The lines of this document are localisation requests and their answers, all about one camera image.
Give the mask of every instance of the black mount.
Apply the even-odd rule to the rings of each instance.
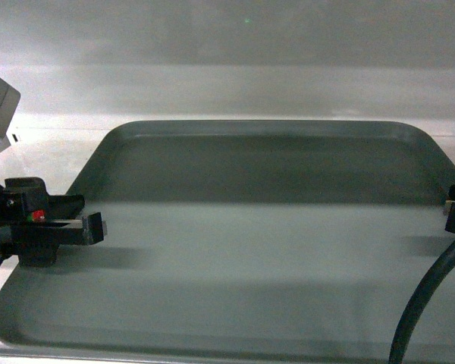
[[[105,236],[105,223],[96,212],[75,218],[84,197],[51,196],[38,177],[10,178],[0,185],[0,265],[12,255],[19,263],[47,267],[63,245],[93,245]]]

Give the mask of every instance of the black wire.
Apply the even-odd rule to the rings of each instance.
[[[428,301],[440,283],[455,268],[455,241],[438,257],[426,272],[409,299],[394,333],[388,364],[401,364],[410,342],[411,334]]]

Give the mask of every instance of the red light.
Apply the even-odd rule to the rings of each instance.
[[[46,219],[46,213],[44,212],[44,210],[37,210],[37,211],[32,212],[32,221],[33,222],[41,222],[41,221],[45,221],[45,219]]]

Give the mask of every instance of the black cable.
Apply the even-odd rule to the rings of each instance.
[[[394,333],[388,364],[401,364],[410,342],[411,334],[428,301],[448,273],[455,268],[455,241],[438,257],[426,272],[409,299]]]

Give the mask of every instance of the gray tray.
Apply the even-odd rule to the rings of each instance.
[[[108,236],[60,248],[51,268],[16,268],[0,340],[57,355],[384,360],[406,301],[455,238],[451,184],[454,165],[405,124],[126,124],[70,189]],[[455,362],[455,270],[407,359]]]

